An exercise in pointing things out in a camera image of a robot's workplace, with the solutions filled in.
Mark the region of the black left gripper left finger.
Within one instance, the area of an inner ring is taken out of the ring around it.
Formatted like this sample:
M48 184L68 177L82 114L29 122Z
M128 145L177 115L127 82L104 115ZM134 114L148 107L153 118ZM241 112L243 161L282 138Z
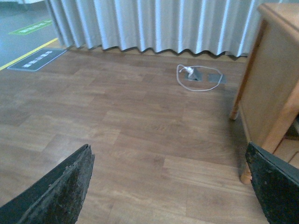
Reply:
M2 224L74 224L90 185L95 155L83 145L0 208Z

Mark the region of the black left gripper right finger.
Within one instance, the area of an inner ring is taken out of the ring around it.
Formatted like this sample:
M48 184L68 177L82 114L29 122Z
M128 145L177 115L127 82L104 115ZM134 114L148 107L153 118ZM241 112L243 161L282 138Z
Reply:
M299 169L249 142L246 150L251 184L270 224L299 222Z

